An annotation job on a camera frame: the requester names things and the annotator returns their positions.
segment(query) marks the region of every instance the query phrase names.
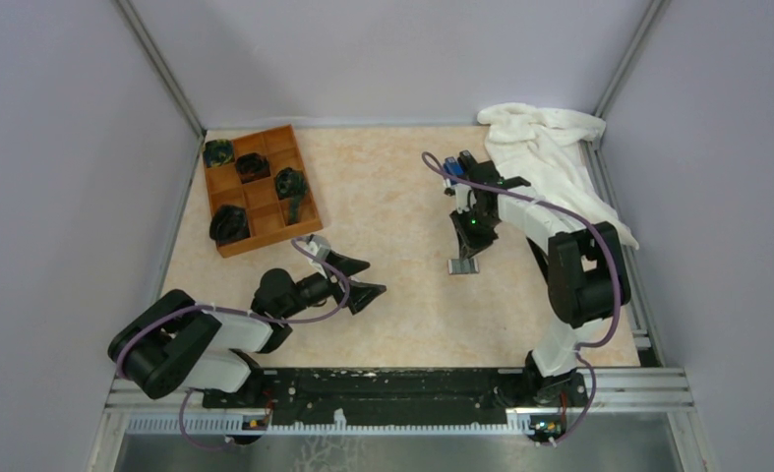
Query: marble-patterned surface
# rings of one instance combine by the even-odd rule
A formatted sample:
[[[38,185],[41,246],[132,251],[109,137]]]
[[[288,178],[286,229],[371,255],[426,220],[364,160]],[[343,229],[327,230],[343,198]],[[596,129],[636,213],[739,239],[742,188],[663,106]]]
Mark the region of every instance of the marble-patterned surface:
[[[343,128],[296,131],[318,209],[321,232],[339,253],[367,260],[364,281],[386,294],[352,317],[342,311],[298,324],[264,367],[521,366],[553,316],[546,284],[523,235],[502,224],[500,239],[479,257],[480,273],[447,274],[457,255],[448,214],[452,198],[421,162],[470,149],[486,160],[485,127]],[[248,131],[210,132],[209,139]],[[164,290],[247,308],[265,270],[295,279],[312,273],[288,242],[223,259],[208,238],[209,209],[199,163]],[[313,317],[326,307],[310,309]],[[597,366],[637,366],[626,318],[604,348],[584,353]]]

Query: wire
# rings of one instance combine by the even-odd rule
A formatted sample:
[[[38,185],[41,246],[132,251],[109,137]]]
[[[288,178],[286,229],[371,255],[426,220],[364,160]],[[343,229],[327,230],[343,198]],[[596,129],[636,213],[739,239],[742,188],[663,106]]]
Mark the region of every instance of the wire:
[[[235,308],[216,307],[213,305],[204,305],[204,304],[185,307],[180,310],[176,310],[170,313],[169,315],[152,322],[152,324],[141,329],[137,334],[132,336],[132,339],[129,339],[129,342],[127,342],[126,345],[123,346],[123,349],[120,350],[120,354],[117,356],[117,361],[115,362],[116,364],[115,370],[117,373],[117,377],[121,379],[128,379],[128,377],[126,376],[126,372],[123,369],[123,365],[126,362],[126,356],[129,355],[129,352],[131,352],[132,348],[135,347],[135,345],[138,342],[140,342],[141,339],[143,339],[149,333],[153,332],[159,327],[171,322],[172,320],[175,320],[176,318],[180,318],[181,316],[186,315],[188,313],[197,313],[200,310],[204,310],[208,312],[250,317],[250,318],[253,318],[254,320],[259,320],[261,322],[266,322],[266,323],[276,323],[278,325],[304,325],[308,323],[321,322],[323,320],[333,317],[334,314],[342,310],[343,307],[346,306],[346,302],[349,301],[349,292],[351,291],[351,282],[349,281],[349,277],[347,277],[345,274],[343,274],[343,272],[335,268],[333,265],[327,263],[326,261],[321,261],[320,259],[312,255],[305,249],[301,248],[300,245],[297,244],[299,242],[307,243],[308,240],[305,237],[300,236],[292,239],[291,245],[294,247],[294,249],[299,251],[303,256],[310,259],[311,261],[314,261],[320,264],[320,266],[322,266],[323,268],[331,272],[331,274],[337,277],[337,281],[343,287],[343,298],[340,299],[340,303],[338,303],[336,307],[332,308],[324,315],[320,315],[314,318],[307,318],[305,320],[278,320],[276,318],[263,317],[262,315],[257,315],[256,313],[253,313],[253,312],[246,312],[244,310],[238,310]]]
[[[187,404],[190,402],[190,397],[193,396],[193,393],[195,393],[197,390],[194,388],[190,388],[187,390],[187,394],[184,396],[184,401],[181,402],[181,408],[178,409],[178,429],[181,430],[181,436],[187,440],[187,443],[192,444],[194,447],[197,447],[201,450],[206,450],[209,452],[217,452],[220,450],[225,450],[228,447],[230,447],[230,444],[228,442],[225,442],[223,445],[206,445],[202,444],[196,440],[193,439],[192,436],[190,436],[189,433],[187,433],[187,426],[184,425],[184,412],[187,410]]]
[[[270,390],[264,391],[264,394],[268,398],[268,403],[265,404],[265,419],[262,422],[267,428],[270,426],[270,417],[273,415],[273,397],[270,396]]]
[[[604,240],[604,237],[601,236],[601,233],[598,231],[597,228],[595,228],[595,225],[593,225],[588,219],[584,218],[580,214],[568,208],[557,206],[555,204],[550,204],[549,202],[533,199],[531,197],[516,194],[514,192],[510,192],[505,189],[501,189],[498,187],[491,187],[489,185],[484,185],[484,184],[478,184],[476,182],[471,182],[469,180],[456,177],[455,175],[448,173],[442,167],[442,164],[439,162],[439,160],[436,159],[436,157],[430,152],[427,152],[427,151],[422,152],[421,160],[424,162],[424,165],[430,168],[430,170],[441,175],[444,179],[449,179],[453,182],[467,185],[468,187],[471,187],[474,189],[484,190],[497,195],[505,195],[507,197],[512,197],[514,199],[523,200],[529,203],[534,203],[536,205],[539,205],[540,207],[545,207],[552,211],[556,211],[558,213],[562,213],[576,219],[581,224],[583,224],[583,226],[586,227],[586,229],[590,233],[592,233],[592,238],[595,239],[595,242],[598,244],[598,247],[604,253],[605,259],[607,261],[607,270],[610,273],[610,282],[612,283],[612,286],[613,286],[613,319],[612,319],[612,322],[610,323],[610,328],[607,330],[607,333],[604,335],[604,337],[601,340],[594,341],[594,342],[578,342],[574,345],[574,356],[578,362],[583,364],[589,370],[589,375],[592,377],[592,388],[591,388],[591,391],[589,392],[589,398],[586,400],[586,404],[583,406],[583,410],[580,412],[580,415],[574,420],[574,423],[572,423],[571,427],[569,427],[569,429],[566,430],[564,435],[553,442],[541,442],[542,445],[556,446],[562,443],[566,438],[568,438],[571,435],[572,432],[574,432],[577,429],[578,425],[581,423],[583,418],[589,412],[589,409],[592,406],[592,400],[595,398],[595,391],[597,389],[596,382],[595,382],[595,369],[592,367],[592,364],[587,362],[580,355],[580,349],[584,347],[598,348],[606,345],[616,334],[616,331],[618,330],[618,327],[619,327],[619,317],[621,316],[621,283],[619,282],[619,272],[618,272],[618,268],[616,267],[615,257],[613,256],[612,251],[610,251],[610,247],[607,246],[607,242]]]
[[[561,390],[561,426],[566,429],[566,392]]]

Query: white wall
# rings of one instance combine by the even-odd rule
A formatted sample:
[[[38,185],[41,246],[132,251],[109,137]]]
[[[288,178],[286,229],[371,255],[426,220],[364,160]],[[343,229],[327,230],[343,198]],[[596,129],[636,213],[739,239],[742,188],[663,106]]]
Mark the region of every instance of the white wall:
[[[136,0],[207,128],[592,111],[649,0]]]
[[[774,470],[774,0],[673,2],[604,155],[720,470]]]
[[[109,1],[0,1],[0,471],[84,469],[195,145]]]

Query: black 3d printed part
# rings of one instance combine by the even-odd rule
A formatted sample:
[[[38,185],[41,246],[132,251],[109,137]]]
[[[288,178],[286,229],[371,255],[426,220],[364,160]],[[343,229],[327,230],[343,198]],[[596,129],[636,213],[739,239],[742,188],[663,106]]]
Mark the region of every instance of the black 3d printed part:
[[[354,275],[369,268],[369,263],[347,258],[334,251],[326,256],[326,262],[346,276]],[[379,295],[387,291],[383,285],[350,281],[349,298],[346,307],[357,314]],[[340,303],[343,299],[343,289],[336,281],[323,277],[321,273],[313,273],[298,282],[294,282],[291,274],[282,268],[272,268],[265,272],[260,285],[254,293],[251,310],[271,318],[286,319],[305,310],[318,306],[328,297]]]
[[[613,255],[621,287],[621,303],[625,305],[630,297],[629,282],[618,231],[606,221],[596,224],[595,229],[604,238]],[[595,267],[585,270],[581,258],[594,261]],[[587,322],[613,315],[613,284],[607,269],[606,255],[595,244],[588,230],[558,233],[549,238],[549,254],[545,265],[540,265],[541,269],[544,267],[544,276],[549,285],[549,301],[561,321],[578,328]]]
[[[183,291],[170,290],[114,336],[108,357],[117,362],[120,351],[138,332],[195,304]],[[149,398],[161,398],[187,378],[220,327],[221,323],[212,315],[201,311],[187,313],[138,341],[126,356],[123,371]]]
[[[250,235],[248,213],[238,206],[221,206],[209,223],[209,238],[218,245],[235,243]]]
[[[506,190],[531,186],[522,177],[504,179],[494,162],[477,162],[467,150],[459,153],[457,161],[464,171],[462,177],[471,182]],[[491,247],[498,238],[494,228],[501,222],[496,194],[485,190],[471,190],[471,196],[474,203],[470,211],[460,213],[454,210],[450,213],[450,221],[458,238],[459,258],[462,260],[471,259]]]

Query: white towel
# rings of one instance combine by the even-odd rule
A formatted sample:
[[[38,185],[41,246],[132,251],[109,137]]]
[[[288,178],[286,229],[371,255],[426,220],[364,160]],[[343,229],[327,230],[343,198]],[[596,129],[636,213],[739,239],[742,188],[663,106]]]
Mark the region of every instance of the white towel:
[[[548,202],[569,208],[593,223],[609,221],[622,244],[638,241],[616,211],[596,194],[580,158],[580,140],[601,137],[607,124],[573,110],[503,103],[479,112],[479,123],[491,125],[485,149],[505,178],[520,176]]]

